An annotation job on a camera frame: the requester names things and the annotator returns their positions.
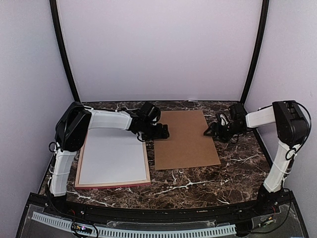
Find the brown cardboard backing board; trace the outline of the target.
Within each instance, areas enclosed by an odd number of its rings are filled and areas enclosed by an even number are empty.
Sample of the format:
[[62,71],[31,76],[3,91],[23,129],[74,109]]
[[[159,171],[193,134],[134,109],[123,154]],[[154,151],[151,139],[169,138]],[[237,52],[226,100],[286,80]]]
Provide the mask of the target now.
[[203,111],[163,111],[160,122],[168,125],[169,138],[154,142],[156,170],[220,165],[213,138],[204,136]]

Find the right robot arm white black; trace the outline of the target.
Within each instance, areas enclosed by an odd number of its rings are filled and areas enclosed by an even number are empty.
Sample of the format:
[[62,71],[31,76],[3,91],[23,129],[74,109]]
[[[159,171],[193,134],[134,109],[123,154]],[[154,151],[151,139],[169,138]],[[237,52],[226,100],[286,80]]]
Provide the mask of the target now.
[[225,143],[264,125],[274,124],[276,127],[278,149],[252,207],[257,215],[263,215],[280,196],[295,157],[310,135],[312,119],[308,110],[294,100],[275,101],[251,113],[247,113],[239,103],[230,106],[229,112],[229,118],[223,113],[217,114],[216,121],[205,130],[204,136]]

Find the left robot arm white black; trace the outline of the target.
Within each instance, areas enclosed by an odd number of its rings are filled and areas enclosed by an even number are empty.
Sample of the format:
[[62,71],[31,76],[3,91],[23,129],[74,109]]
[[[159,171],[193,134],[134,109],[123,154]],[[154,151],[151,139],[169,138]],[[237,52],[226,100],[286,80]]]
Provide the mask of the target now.
[[71,164],[77,151],[84,145],[90,129],[122,129],[137,135],[141,142],[169,138],[168,126],[159,122],[160,109],[145,102],[139,109],[106,110],[94,109],[73,102],[55,126],[51,150],[53,160],[48,194],[54,196],[50,207],[59,216],[66,216],[70,206],[60,196],[67,192]]

